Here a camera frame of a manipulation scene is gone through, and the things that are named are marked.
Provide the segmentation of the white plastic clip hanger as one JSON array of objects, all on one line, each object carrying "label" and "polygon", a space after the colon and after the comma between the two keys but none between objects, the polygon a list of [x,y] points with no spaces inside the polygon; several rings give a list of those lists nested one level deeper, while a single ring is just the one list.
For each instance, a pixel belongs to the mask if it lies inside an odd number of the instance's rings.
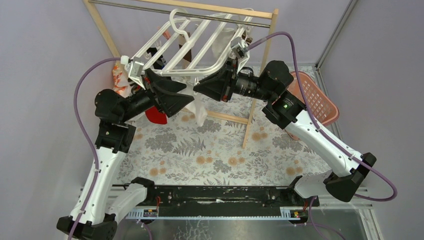
[{"label": "white plastic clip hanger", "polygon": [[[201,77],[217,72],[231,56],[231,41],[242,37],[247,26],[253,27],[252,16],[241,16],[235,19],[233,13],[214,13],[211,15],[190,14],[183,8],[175,8],[169,12],[169,20],[141,47],[132,57],[140,57],[145,70],[152,69],[157,56],[147,53],[150,47],[158,49],[157,54],[163,55],[173,42],[182,37],[184,43],[173,57],[166,62],[163,69],[154,72],[163,77]],[[168,30],[170,39],[165,39],[162,33]],[[213,46],[220,46],[216,61],[209,67],[199,67],[199,62]]]}]

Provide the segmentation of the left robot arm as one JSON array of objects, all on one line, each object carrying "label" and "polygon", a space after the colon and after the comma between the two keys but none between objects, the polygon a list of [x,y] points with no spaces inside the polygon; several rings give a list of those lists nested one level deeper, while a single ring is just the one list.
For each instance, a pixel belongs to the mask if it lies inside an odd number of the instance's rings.
[{"label": "left robot arm", "polygon": [[107,204],[113,180],[136,133],[129,120],[152,107],[171,117],[194,100],[182,93],[187,87],[184,83],[157,75],[152,69],[141,77],[146,88],[131,96],[104,89],[95,97],[95,115],[100,122],[96,140],[89,142],[93,163],[75,207],[56,224],[70,240],[111,240],[118,224],[133,208],[158,201],[154,182],[136,177],[124,193]]}]

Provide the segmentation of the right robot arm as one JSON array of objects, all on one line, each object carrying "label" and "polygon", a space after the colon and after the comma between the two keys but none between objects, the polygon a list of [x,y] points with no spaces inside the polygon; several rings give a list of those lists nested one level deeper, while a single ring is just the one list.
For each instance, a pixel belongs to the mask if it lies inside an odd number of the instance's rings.
[{"label": "right robot arm", "polygon": [[376,157],[349,148],[320,122],[313,122],[315,118],[309,115],[306,105],[288,91],[294,77],[283,61],[268,62],[259,76],[238,72],[237,68],[238,61],[229,59],[193,90],[218,102],[228,102],[233,94],[265,101],[262,112],[266,118],[294,134],[330,166],[325,173],[296,177],[286,193],[291,205],[299,206],[307,198],[325,193],[350,202]]}]

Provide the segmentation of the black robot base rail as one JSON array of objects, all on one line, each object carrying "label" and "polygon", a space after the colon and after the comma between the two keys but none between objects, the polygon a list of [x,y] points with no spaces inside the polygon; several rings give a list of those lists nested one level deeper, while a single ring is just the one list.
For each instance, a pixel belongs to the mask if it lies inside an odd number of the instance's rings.
[{"label": "black robot base rail", "polygon": [[128,219],[283,220],[303,223],[319,201],[302,198],[285,186],[158,185]]}]

